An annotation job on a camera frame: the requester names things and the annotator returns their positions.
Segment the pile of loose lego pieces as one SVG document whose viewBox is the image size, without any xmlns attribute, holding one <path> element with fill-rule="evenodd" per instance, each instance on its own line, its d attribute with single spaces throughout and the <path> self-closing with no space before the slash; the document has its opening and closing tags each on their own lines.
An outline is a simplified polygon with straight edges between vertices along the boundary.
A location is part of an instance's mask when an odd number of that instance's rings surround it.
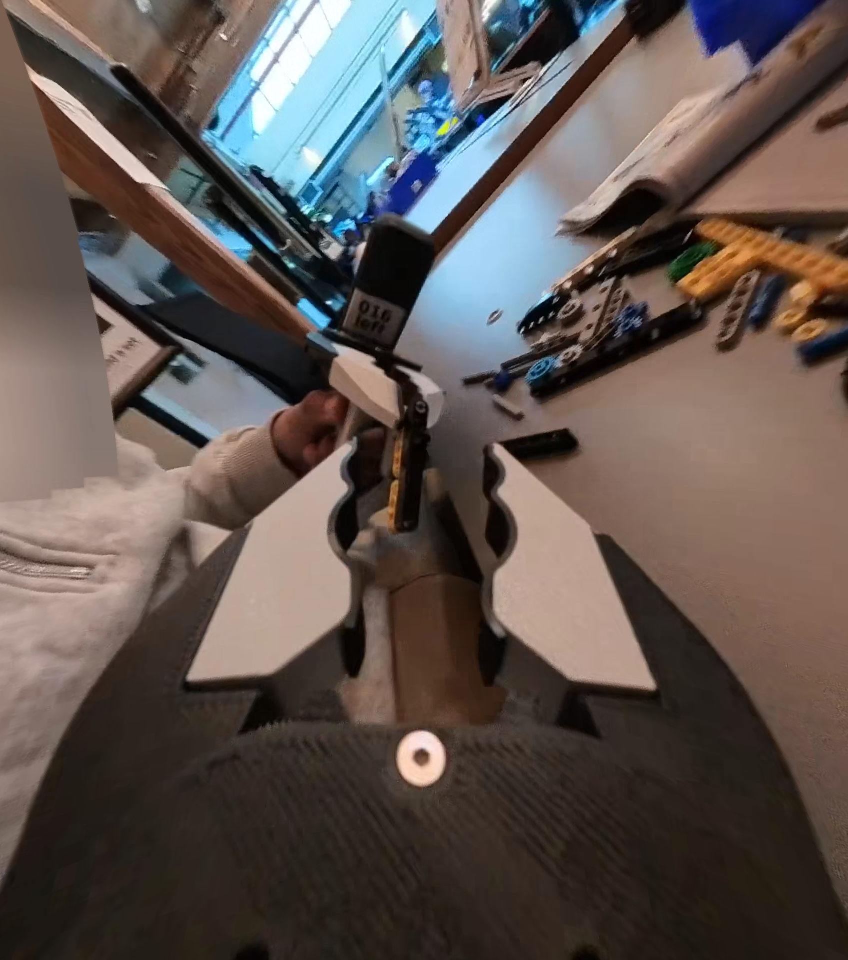
<svg viewBox="0 0 848 960">
<path fill-rule="evenodd" d="M 496 368 L 462 378 L 502 395 L 519 379 L 543 401 L 704 328 L 714 349 L 773 328 L 807 367 L 845 354 L 848 402 L 848 227 L 824 246 L 798 227 L 760 230 L 720 218 L 632 228 L 542 295 L 517 324 L 540 337 Z"/>
</svg>

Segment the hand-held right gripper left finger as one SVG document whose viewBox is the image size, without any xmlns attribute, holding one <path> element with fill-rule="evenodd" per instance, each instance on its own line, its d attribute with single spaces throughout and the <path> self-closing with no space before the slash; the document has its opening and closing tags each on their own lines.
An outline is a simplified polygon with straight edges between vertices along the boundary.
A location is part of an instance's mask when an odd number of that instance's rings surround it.
<svg viewBox="0 0 848 960">
<path fill-rule="evenodd" d="M 196 690 L 330 690 L 347 673 L 358 623 L 351 440 L 263 511 L 190 664 Z"/>
</svg>

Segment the person's left hand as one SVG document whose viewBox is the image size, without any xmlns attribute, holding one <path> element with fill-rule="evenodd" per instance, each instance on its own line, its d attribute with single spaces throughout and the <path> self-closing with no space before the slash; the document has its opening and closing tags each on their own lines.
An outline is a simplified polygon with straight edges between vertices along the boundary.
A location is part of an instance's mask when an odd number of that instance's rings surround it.
<svg viewBox="0 0 848 960">
<path fill-rule="evenodd" d="M 335 390 L 313 390 L 276 414 L 270 425 L 273 448 L 297 477 L 303 477 L 334 451 L 349 411 Z"/>
</svg>

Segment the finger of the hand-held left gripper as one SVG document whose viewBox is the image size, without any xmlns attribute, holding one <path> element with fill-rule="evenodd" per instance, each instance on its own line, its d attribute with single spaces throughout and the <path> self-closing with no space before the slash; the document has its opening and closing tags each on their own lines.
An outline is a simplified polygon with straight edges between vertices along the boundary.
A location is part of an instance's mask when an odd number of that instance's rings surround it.
<svg viewBox="0 0 848 960">
<path fill-rule="evenodd" d="M 445 406 L 445 391 L 424 373 L 407 373 L 403 383 L 403 406 L 406 411 L 423 409 L 427 429 L 439 422 Z"/>
<path fill-rule="evenodd" d="M 371 354 L 335 354 L 329 370 L 329 384 L 353 407 L 378 423 L 397 423 L 401 418 L 398 383 Z"/>
</svg>

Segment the black lego beam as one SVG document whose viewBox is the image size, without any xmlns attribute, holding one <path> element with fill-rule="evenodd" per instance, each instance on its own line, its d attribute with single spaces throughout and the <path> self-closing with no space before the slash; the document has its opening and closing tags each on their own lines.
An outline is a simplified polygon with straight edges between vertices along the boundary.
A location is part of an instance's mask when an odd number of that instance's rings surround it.
<svg viewBox="0 0 848 960">
<path fill-rule="evenodd" d="M 579 449 L 577 438 L 567 428 L 559 428 L 501 441 L 501 447 L 521 462 L 539 461 L 570 455 Z"/>
</svg>

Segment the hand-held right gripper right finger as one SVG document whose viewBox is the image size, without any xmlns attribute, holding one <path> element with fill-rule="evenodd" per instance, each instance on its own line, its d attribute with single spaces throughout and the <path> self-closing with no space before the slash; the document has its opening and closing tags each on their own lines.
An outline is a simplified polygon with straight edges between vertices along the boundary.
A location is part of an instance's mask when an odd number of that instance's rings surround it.
<svg viewBox="0 0 848 960">
<path fill-rule="evenodd" d="M 655 692 L 592 527 L 503 444 L 484 450 L 481 609 L 492 683 L 510 692 Z"/>
</svg>

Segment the folded instruction booklet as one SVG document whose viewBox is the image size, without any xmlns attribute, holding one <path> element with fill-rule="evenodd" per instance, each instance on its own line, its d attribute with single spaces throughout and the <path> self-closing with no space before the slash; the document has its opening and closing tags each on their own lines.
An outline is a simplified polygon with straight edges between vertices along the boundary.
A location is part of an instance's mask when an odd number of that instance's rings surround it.
<svg viewBox="0 0 848 960">
<path fill-rule="evenodd" d="M 748 75 L 679 101 L 586 200 L 560 218 L 556 235 L 582 235 L 593 230 L 615 204 L 640 190 L 664 202 L 671 201 L 676 174 L 670 173 L 670 166 L 756 78 Z"/>
</svg>

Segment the person's grey sweater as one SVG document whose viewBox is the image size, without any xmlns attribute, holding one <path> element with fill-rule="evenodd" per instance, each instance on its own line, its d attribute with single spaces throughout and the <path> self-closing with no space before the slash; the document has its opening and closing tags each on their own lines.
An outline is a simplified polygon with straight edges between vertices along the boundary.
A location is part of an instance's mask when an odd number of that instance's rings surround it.
<svg viewBox="0 0 848 960">
<path fill-rule="evenodd" d="M 0 503 L 0 883 L 78 705 L 189 565 L 189 469 L 118 438 L 118 476 Z"/>
</svg>

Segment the wood-edged table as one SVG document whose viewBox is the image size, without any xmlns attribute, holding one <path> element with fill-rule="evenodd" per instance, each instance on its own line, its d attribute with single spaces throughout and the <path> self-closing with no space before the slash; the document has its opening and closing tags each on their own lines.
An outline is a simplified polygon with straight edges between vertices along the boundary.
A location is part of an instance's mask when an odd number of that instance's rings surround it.
<svg viewBox="0 0 848 960">
<path fill-rule="evenodd" d="M 27 68 L 62 174 L 222 306 L 302 344 L 316 325 L 158 185 L 59 84 Z"/>
</svg>

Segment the blue plastic bin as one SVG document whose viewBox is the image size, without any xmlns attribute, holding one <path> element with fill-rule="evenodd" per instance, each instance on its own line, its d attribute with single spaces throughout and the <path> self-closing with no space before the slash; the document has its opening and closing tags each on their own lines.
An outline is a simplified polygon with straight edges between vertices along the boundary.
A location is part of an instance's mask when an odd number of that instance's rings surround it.
<svg viewBox="0 0 848 960">
<path fill-rule="evenodd" d="M 707 56 L 738 44 L 751 66 L 762 63 L 821 1 L 690 1 Z"/>
</svg>

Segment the open instruction sheet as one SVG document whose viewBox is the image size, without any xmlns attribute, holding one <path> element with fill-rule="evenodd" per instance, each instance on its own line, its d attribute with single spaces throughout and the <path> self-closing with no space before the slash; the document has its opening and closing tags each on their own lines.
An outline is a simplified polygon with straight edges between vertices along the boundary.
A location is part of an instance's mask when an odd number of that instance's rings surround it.
<svg viewBox="0 0 848 960">
<path fill-rule="evenodd" d="M 848 220 L 848 124 L 826 131 L 815 126 L 820 116 L 846 104 L 848 69 L 687 211 L 755 225 L 796 220 L 835 226 Z"/>
</svg>

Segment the person's left forearm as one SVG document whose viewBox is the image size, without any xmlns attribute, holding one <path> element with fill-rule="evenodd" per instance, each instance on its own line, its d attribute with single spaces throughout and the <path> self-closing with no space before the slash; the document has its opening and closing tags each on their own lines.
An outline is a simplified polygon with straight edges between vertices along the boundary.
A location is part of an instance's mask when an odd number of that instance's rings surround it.
<svg viewBox="0 0 848 960">
<path fill-rule="evenodd" d="M 198 451 L 190 464 L 164 469 L 148 447 L 117 436 L 118 479 L 140 515 L 172 530 L 185 522 L 236 530 L 261 514 L 299 480 L 278 444 L 289 410 L 259 426 L 227 431 Z"/>
</svg>

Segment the yellow and black lego assembly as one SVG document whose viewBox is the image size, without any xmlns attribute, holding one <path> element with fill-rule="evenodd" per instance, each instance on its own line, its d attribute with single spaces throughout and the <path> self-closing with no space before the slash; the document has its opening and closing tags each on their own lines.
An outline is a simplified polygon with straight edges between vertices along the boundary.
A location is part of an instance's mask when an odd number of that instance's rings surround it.
<svg viewBox="0 0 848 960">
<path fill-rule="evenodd" d="M 387 502 L 387 529 L 390 534 L 410 533 L 419 523 L 430 443 L 425 416 L 423 409 L 405 411 L 395 432 Z"/>
</svg>

